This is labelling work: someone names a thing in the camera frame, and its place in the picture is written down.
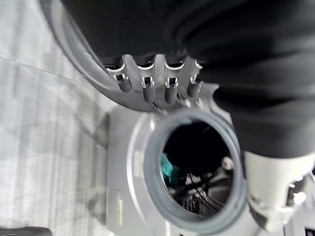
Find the metal mesh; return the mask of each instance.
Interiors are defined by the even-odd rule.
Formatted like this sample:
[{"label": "metal mesh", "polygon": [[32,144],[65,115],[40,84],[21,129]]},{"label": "metal mesh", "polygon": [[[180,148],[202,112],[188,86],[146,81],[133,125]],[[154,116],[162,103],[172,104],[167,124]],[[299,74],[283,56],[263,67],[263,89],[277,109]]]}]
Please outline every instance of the metal mesh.
[{"label": "metal mesh", "polygon": [[231,189],[226,186],[217,186],[209,188],[208,190],[208,199],[211,202],[223,207],[228,201]]},{"label": "metal mesh", "polygon": [[203,216],[212,216],[219,212],[219,209],[215,208],[205,199],[198,195],[188,195],[182,202],[182,207],[190,212],[200,214]]}]

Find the wire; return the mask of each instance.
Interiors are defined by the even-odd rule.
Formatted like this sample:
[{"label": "wire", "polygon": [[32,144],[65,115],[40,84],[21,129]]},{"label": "wire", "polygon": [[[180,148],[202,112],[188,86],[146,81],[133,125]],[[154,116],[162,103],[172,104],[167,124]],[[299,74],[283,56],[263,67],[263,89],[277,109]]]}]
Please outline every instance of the wire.
[{"label": "wire", "polygon": [[[192,177],[191,177],[191,173],[189,173],[188,175],[189,175],[189,178],[190,178],[191,182],[194,183],[193,180],[192,180]],[[210,203],[208,202],[208,200],[205,199],[205,197],[201,195],[201,193],[199,192],[198,188],[195,188],[195,190],[197,191],[197,193],[199,194],[199,196],[200,196],[207,204],[210,204]]]},{"label": "wire", "polygon": [[186,186],[180,186],[180,187],[175,187],[174,189],[174,193],[172,193],[172,197],[173,198],[179,198],[181,197],[183,194],[185,194],[187,191],[191,190],[191,189],[196,189],[199,187],[202,187],[203,185],[206,184],[206,182],[208,182],[210,179],[212,179],[212,177],[207,177],[207,178],[201,178],[200,182],[192,182]]}]

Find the floor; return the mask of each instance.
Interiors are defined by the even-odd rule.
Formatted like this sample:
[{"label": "floor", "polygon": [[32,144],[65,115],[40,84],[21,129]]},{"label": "floor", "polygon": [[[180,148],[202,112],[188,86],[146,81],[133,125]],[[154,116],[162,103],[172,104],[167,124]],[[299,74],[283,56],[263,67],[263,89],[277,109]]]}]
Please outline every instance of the floor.
[{"label": "floor", "polygon": [[36,0],[0,0],[0,227],[111,235],[102,127],[114,106],[57,47]]}]

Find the black fabric sleeve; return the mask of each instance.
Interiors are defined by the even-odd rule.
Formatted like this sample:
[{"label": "black fabric sleeve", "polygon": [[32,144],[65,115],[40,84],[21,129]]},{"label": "black fabric sleeve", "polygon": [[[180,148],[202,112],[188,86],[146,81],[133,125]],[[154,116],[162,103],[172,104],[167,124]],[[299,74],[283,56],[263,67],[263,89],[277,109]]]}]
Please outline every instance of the black fabric sleeve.
[{"label": "black fabric sleeve", "polygon": [[241,147],[290,158],[315,150],[315,2],[208,1],[170,15],[167,35],[205,62]]},{"label": "black fabric sleeve", "polygon": [[62,0],[100,57],[188,51],[242,149],[315,150],[313,0]]}]

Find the teal object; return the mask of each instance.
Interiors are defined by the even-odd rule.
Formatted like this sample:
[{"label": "teal object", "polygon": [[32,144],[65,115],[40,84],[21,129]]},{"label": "teal object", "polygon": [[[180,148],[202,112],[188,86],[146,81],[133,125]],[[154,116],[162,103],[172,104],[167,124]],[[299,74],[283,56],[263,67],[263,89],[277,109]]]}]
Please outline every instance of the teal object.
[{"label": "teal object", "polygon": [[167,186],[176,187],[186,182],[187,172],[180,170],[177,166],[173,166],[165,153],[162,155],[162,174]]}]

